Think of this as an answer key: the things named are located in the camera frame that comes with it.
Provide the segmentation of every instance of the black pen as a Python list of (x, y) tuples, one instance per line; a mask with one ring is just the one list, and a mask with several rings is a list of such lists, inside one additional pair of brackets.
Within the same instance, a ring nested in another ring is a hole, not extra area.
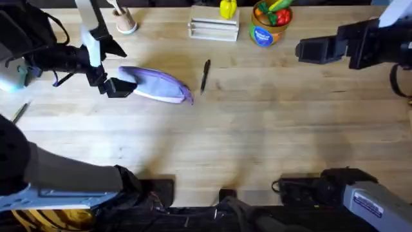
[(209, 68), (210, 67), (211, 67), (211, 60), (208, 59), (205, 63), (205, 67), (203, 69), (203, 79), (201, 80), (200, 94), (202, 94), (203, 91), (205, 91), (207, 74), (209, 73)]

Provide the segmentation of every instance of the table surface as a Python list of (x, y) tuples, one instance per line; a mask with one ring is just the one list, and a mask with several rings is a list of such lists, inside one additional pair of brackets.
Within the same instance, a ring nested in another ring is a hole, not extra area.
[[(129, 36), (116, 31), (110, 9), (102, 10), (128, 54), (104, 61), (109, 76), (119, 66), (165, 71), (189, 86), (193, 106), (137, 95), (108, 99), (84, 75), (54, 88), (52, 73), (45, 73), (18, 93), (1, 92), (1, 113), (10, 118), (31, 101), (17, 124), (29, 140), (65, 157), (125, 166), (139, 177), (175, 178), (175, 206), (209, 206), (222, 186), (238, 188), (250, 204), (277, 204), (270, 185), (280, 174), (345, 166), (412, 200), (409, 106), (389, 87), (391, 65), (357, 71), (347, 59), (319, 66), (294, 55), (300, 39), (335, 34), (342, 24), (379, 16), (382, 7), (293, 7), (292, 24), (270, 48), (250, 40), (251, 8), (240, 9), (236, 43), (189, 39), (189, 8), (130, 10), (140, 28)], [(77, 10), (47, 12), (79, 45)], [(64, 39), (61, 30), (56, 34)], [(211, 70), (200, 95), (207, 59)]]

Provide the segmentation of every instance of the green toy vegetable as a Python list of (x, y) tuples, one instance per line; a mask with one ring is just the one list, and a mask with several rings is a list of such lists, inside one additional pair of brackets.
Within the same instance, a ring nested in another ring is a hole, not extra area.
[(279, 16), (277, 16), (276, 14), (273, 14), (272, 12), (269, 12), (269, 13), (267, 14), (267, 16), (268, 16), (270, 25), (271, 25), (271, 26), (275, 26), (276, 23), (277, 23), (277, 18), (278, 18)]
[(262, 3), (258, 4), (257, 7), (259, 8), (260, 11), (263, 12), (263, 14), (269, 13), (269, 7), (265, 2), (262, 2)]
[(293, 0), (278, 0), (272, 6), (269, 7), (269, 10), (271, 12), (276, 12), (280, 9), (284, 9), (290, 6), (292, 4)]

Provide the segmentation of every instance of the purple pencil case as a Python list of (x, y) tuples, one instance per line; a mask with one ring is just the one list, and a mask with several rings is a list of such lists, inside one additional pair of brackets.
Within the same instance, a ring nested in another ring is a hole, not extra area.
[(181, 103), (187, 99), (193, 104), (193, 97), (188, 87), (167, 73), (149, 68), (121, 66), (118, 68), (119, 79), (137, 83), (135, 94), (158, 101)]

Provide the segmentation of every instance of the blue label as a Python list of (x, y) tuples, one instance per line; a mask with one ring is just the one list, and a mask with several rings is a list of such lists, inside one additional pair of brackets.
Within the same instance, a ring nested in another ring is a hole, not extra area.
[(254, 34), (259, 46), (270, 46), (273, 43), (273, 36), (260, 26), (255, 26)]

